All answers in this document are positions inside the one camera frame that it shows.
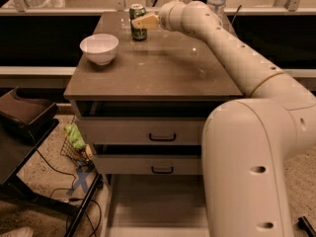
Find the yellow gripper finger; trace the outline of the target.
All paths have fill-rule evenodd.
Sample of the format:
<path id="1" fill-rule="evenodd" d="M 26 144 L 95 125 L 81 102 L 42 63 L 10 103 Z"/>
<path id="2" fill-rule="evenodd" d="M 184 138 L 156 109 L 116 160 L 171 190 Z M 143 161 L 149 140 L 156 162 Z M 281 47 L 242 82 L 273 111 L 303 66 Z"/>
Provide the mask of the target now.
<path id="1" fill-rule="evenodd" d="M 153 30 L 159 27 L 159 18 L 154 13 L 148 13 L 131 21 L 136 29 Z"/>

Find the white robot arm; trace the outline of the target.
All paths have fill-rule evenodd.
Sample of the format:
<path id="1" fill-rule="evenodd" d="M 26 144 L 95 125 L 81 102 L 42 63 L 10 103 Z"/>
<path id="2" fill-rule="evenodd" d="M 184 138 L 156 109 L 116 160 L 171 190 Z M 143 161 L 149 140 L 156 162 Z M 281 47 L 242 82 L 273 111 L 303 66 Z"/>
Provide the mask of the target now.
<path id="1" fill-rule="evenodd" d="M 203 127 L 210 237 L 294 237 L 283 162 L 315 144 L 316 98 L 201 2 L 173 1 L 131 23 L 202 40 L 243 95 L 216 108 Z"/>

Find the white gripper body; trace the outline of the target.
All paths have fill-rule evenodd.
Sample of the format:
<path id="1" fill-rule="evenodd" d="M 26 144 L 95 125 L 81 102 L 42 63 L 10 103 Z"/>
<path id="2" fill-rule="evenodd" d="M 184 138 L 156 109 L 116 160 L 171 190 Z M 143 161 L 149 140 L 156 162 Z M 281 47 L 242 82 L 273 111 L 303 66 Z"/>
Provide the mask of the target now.
<path id="1" fill-rule="evenodd" d="M 160 26 L 167 31 L 180 32 L 184 8 L 185 4 L 179 1 L 172 1 L 163 5 L 158 13 Z"/>

